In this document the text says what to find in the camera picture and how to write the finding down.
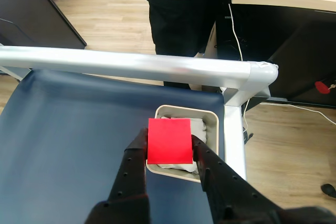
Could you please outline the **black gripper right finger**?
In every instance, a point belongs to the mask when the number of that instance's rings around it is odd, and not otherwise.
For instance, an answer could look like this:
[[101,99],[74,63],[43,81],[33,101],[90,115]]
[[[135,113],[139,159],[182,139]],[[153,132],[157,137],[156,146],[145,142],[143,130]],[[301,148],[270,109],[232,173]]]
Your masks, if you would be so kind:
[[322,207],[279,207],[196,136],[192,147],[214,223],[335,223],[335,215]]

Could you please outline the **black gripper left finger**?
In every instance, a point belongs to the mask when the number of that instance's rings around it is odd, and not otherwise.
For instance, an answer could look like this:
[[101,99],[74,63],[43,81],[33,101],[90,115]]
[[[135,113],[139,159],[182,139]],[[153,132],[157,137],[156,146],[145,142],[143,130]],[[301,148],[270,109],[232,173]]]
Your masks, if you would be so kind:
[[124,150],[108,198],[97,203],[85,223],[150,223],[145,162],[148,129],[142,129]]

